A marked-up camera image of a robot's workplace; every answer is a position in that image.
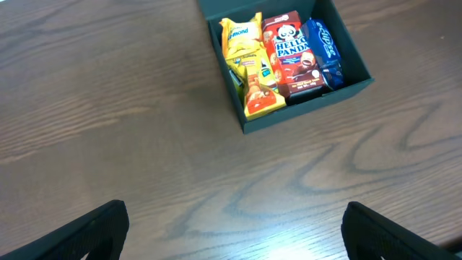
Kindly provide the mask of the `long yellow orange snack packet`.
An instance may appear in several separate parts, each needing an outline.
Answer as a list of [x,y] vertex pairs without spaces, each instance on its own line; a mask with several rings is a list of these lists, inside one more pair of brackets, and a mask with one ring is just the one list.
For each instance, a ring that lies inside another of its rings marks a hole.
[[[254,52],[259,52],[267,58],[269,66],[271,66],[266,50],[260,48]],[[258,83],[258,77],[249,77],[250,82],[247,87],[243,88],[243,110],[245,117],[251,121],[256,118],[265,116],[286,106],[284,97],[275,93],[275,91],[264,87]]]

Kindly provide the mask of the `red Hello Panda box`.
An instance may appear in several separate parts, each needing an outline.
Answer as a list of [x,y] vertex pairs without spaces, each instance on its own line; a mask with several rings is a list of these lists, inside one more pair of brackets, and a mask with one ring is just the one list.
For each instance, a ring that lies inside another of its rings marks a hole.
[[296,11],[262,22],[263,43],[279,93],[288,100],[305,100],[331,91],[301,27]]

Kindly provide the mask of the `small yellow snack packet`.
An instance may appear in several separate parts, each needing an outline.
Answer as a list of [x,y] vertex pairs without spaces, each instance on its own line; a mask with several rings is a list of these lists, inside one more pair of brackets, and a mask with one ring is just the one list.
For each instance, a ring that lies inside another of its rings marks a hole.
[[262,41],[262,13],[257,12],[248,22],[234,22],[223,18],[222,52],[225,59],[233,59],[246,55],[261,48]]

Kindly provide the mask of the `green Pretz snack box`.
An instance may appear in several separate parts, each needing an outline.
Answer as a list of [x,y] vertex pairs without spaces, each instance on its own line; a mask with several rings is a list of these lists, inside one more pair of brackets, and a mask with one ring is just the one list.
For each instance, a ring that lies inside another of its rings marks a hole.
[[260,85],[268,87],[275,91],[275,93],[279,92],[272,68],[269,66],[267,58],[259,52],[229,58],[226,60],[226,63],[243,82],[244,87],[248,86],[250,82],[249,77],[257,76]]

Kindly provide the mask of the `blue Dairy Milk chocolate bar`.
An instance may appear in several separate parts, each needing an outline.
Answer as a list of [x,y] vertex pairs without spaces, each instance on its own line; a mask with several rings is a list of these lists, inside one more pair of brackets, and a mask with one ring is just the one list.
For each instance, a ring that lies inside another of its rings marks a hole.
[[344,86],[344,74],[339,62],[324,64],[321,71],[326,84],[332,90],[338,90]]

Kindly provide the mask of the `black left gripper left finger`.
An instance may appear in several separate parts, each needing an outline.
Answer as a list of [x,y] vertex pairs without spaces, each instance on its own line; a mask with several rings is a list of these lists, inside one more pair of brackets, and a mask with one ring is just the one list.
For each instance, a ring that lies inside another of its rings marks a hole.
[[125,203],[112,200],[1,258],[118,260],[128,229]]

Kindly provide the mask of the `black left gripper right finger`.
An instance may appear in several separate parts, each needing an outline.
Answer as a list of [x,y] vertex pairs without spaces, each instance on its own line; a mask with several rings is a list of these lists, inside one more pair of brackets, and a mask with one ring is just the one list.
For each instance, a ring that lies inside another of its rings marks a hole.
[[365,205],[351,201],[341,234],[349,260],[461,260],[461,239],[439,247]]

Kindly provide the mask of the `black gift box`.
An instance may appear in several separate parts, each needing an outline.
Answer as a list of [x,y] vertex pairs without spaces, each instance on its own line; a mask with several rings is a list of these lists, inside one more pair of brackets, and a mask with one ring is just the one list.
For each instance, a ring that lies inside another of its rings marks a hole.
[[[198,0],[198,4],[209,27],[212,47],[217,57],[219,69],[244,134],[340,103],[353,97],[374,81],[332,0]],[[219,26],[219,21],[227,17],[236,22],[246,22],[256,12],[262,12],[263,17],[268,18],[290,11],[297,11],[304,21],[312,17],[322,19],[325,22],[341,56],[345,86],[340,90],[303,103],[289,105],[249,121],[245,117],[243,105],[240,104],[228,66],[222,55],[222,28]]]

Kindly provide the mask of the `blue Eclipse mint tin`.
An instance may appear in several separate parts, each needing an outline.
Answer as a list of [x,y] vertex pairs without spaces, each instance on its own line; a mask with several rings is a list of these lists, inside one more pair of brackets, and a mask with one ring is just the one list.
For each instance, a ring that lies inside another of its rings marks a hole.
[[309,19],[301,29],[320,68],[340,64],[340,53],[323,20]]

